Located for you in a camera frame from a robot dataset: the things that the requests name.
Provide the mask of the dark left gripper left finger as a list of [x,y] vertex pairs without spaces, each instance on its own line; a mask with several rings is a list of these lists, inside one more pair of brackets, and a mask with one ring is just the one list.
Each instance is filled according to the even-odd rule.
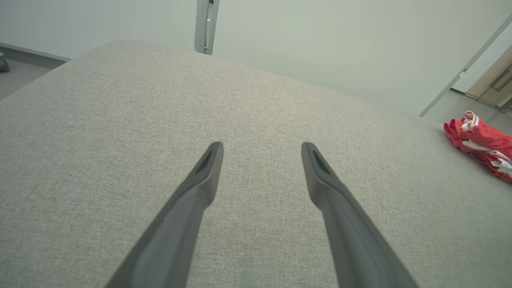
[[213,142],[176,188],[106,285],[184,288],[204,211],[212,204],[224,156]]

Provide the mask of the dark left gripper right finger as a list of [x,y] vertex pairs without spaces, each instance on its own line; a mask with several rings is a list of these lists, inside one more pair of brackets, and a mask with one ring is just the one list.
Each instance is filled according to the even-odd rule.
[[340,288],[416,288],[370,217],[311,142],[301,149],[310,199],[322,212]]

